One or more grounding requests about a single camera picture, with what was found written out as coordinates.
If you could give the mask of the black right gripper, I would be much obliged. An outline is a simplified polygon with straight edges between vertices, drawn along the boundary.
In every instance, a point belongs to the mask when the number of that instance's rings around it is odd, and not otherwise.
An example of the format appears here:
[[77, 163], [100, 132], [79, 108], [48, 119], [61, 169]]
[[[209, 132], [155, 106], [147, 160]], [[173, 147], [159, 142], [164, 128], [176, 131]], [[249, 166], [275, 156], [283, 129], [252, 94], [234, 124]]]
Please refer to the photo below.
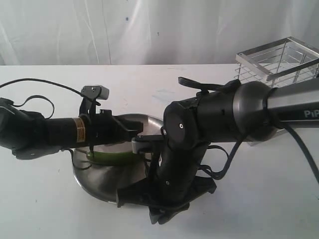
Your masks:
[[187, 190], [162, 192], [150, 177], [116, 191], [117, 207], [136, 204], [149, 208], [150, 219], [172, 219], [188, 210], [190, 202], [205, 193], [214, 193], [216, 184], [211, 178], [196, 176]]

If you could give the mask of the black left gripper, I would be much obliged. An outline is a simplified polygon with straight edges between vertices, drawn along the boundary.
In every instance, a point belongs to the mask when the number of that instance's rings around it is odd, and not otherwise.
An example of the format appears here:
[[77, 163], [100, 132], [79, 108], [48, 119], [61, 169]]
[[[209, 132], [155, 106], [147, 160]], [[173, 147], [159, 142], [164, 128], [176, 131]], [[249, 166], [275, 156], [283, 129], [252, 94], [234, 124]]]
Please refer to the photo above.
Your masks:
[[101, 110], [99, 114], [89, 114], [85, 127], [85, 143], [88, 146], [127, 142], [130, 141], [130, 137], [125, 129], [133, 134], [141, 133], [144, 130], [144, 124], [141, 121], [124, 117], [119, 117], [118, 120], [111, 110]]

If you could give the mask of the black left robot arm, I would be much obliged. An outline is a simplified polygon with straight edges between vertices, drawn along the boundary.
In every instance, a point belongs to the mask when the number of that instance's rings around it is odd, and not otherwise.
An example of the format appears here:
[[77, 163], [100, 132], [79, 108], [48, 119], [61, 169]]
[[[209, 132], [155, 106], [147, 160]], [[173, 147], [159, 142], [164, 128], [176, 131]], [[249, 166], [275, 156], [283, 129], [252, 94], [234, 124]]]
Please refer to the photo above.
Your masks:
[[38, 112], [16, 109], [0, 100], [0, 145], [19, 160], [31, 160], [61, 150], [131, 141], [144, 129], [143, 123], [114, 116], [102, 110], [90, 117], [46, 119]]

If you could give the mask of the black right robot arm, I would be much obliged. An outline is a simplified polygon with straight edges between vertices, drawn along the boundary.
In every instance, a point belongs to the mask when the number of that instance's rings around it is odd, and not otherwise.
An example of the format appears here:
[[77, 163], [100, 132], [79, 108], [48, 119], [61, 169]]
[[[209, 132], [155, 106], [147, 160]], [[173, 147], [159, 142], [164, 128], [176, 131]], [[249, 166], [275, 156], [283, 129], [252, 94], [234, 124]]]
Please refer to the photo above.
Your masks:
[[214, 193], [241, 143], [266, 141], [279, 129], [295, 139], [318, 177], [319, 169], [296, 133], [296, 128], [319, 125], [318, 78], [279, 88], [258, 81], [178, 81], [197, 94], [166, 107], [161, 134], [134, 139], [134, 151], [150, 152], [152, 159], [145, 179], [116, 191], [118, 207], [147, 206], [151, 222], [164, 224], [193, 200]]

